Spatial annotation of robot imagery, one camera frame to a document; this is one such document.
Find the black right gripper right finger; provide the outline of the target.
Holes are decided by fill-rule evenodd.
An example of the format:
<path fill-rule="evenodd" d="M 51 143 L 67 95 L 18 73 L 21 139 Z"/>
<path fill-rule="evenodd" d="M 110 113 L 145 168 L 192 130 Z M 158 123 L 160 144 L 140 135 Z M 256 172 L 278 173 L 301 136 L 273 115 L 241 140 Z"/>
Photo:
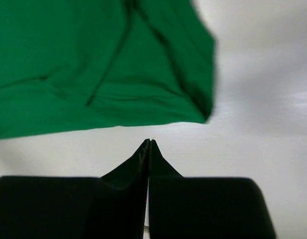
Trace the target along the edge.
<path fill-rule="evenodd" d="M 184 177 L 149 153 L 149 231 L 153 239 L 274 239 L 263 194 L 245 177 Z"/>

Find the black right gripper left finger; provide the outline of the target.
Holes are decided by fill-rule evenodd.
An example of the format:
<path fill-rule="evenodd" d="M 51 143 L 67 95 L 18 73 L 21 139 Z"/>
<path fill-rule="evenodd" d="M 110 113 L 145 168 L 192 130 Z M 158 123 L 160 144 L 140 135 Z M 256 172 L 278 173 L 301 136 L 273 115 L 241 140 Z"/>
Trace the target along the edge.
<path fill-rule="evenodd" d="M 142 238 L 149 146 L 100 178 L 0 177 L 0 239 Z"/>

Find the green t-shirt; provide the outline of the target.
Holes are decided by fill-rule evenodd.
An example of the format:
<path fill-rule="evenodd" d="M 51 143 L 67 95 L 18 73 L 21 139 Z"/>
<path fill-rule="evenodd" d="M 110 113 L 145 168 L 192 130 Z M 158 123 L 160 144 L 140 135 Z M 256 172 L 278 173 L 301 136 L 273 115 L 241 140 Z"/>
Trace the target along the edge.
<path fill-rule="evenodd" d="M 0 0 L 0 139 L 205 123 L 214 47 L 190 0 Z"/>

